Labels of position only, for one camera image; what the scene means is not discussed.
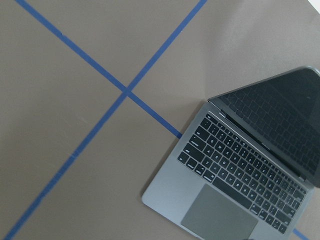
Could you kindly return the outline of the grey laptop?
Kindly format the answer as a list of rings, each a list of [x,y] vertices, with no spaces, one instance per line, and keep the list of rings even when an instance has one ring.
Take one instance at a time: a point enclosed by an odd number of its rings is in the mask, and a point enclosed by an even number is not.
[[[320,72],[210,98],[142,195],[201,240],[287,240],[320,185]]]

